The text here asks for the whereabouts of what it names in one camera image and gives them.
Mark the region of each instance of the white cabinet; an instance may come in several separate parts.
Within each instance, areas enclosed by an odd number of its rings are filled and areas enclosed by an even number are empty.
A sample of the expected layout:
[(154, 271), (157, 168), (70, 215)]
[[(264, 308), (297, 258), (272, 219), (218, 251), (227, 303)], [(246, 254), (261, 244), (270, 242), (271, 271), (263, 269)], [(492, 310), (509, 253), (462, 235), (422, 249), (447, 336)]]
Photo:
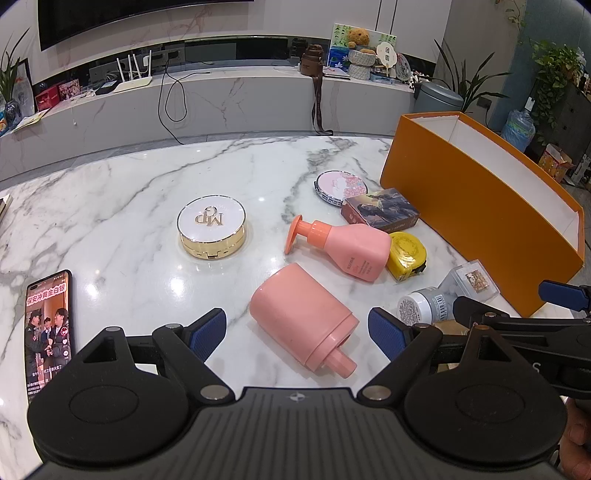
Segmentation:
[(378, 31), (396, 35), (396, 50), (437, 61), (452, 0), (382, 0)]
[(278, 2), (277, 23), (265, 22), (267, 31), (276, 28), (281, 35), (330, 38), (333, 24), (354, 25), (375, 30), (380, 0), (266, 0)]

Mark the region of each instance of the pink bottle cap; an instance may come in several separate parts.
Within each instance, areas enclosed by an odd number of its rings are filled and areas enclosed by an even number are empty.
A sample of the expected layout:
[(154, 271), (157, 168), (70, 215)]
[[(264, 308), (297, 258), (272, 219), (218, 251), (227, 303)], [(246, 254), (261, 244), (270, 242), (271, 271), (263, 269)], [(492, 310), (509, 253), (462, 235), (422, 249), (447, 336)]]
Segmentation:
[(254, 292), (250, 312), (298, 362), (315, 371), (327, 365), (343, 378), (357, 364), (339, 350), (359, 320), (298, 264), (290, 264)]
[(303, 235), (308, 240), (310, 245), (318, 248), (324, 248), (326, 239), (329, 236), (332, 225), (328, 223), (315, 220), (314, 223), (308, 223), (301, 219), (301, 215), (296, 216), (291, 222), (290, 231), (287, 234), (287, 242), (285, 243), (285, 254), (291, 252), (291, 247), (296, 241), (297, 235)]

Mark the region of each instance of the orange pump head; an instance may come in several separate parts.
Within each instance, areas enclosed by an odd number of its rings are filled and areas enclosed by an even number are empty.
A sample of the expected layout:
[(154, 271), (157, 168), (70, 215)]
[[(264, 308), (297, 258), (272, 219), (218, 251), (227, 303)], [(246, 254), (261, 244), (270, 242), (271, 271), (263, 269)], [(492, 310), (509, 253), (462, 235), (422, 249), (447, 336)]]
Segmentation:
[(287, 234), (285, 243), (285, 254), (291, 252), (291, 247), (296, 241), (296, 235), (303, 235), (307, 238), (310, 245), (318, 248), (324, 248), (326, 239), (329, 236), (332, 225), (315, 220), (314, 223), (308, 223), (301, 219), (301, 215), (294, 218), (290, 226), (290, 232)]

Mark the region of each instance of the orange box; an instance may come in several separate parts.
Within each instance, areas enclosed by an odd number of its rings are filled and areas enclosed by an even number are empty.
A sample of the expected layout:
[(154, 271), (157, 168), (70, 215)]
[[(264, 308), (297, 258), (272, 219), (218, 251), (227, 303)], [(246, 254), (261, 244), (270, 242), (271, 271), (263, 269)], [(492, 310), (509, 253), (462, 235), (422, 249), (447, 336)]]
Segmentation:
[(400, 117), (380, 183), (402, 193), (468, 261), (480, 260), (521, 316), (543, 305), (540, 282), (568, 282), (583, 265), (581, 206), (462, 113)]

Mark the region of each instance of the marble table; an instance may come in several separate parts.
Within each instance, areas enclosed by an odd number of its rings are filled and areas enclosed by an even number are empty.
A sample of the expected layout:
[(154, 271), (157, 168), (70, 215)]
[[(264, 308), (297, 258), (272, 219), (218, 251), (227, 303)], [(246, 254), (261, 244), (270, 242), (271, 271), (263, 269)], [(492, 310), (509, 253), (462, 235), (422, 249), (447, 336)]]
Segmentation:
[[(316, 196), (319, 173), (344, 169), (377, 190), (389, 146), (390, 140), (359, 137), (207, 142), (100, 160), (11, 189), (14, 202), (0, 226), (0, 477), (23, 478), (39, 463), (25, 416), (24, 296), (30, 282), (64, 268), (74, 277), (78, 348), (109, 325), (146, 335), (221, 307), (228, 332), (207, 364), (237, 396), (245, 385), (346, 385), (356, 393), (388, 362), (369, 338), (369, 310), (394, 312), (402, 295), (438, 285), (465, 260), (422, 221), (409, 232), (426, 246), (427, 268), (401, 283), (388, 271), (373, 284), (348, 276), (302, 239), (287, 257), (283, 247), (297, 214), (346, 223), (338, 208)], [(176, 229), (180, 209), (208, 194), (232, 196), (247, 213), (245, 244), (217, 261), (191, 257)], [(317, 375), (306, 370), (248, 313), (255, 289), (290, 262), (298, 262), (361, 321), (342, 348), (358, 365), (346, 380), (326, 369)], [(501, 297), (491, 304), (516, 314)], [(538, 315), (570, 312), (546, 305)]]

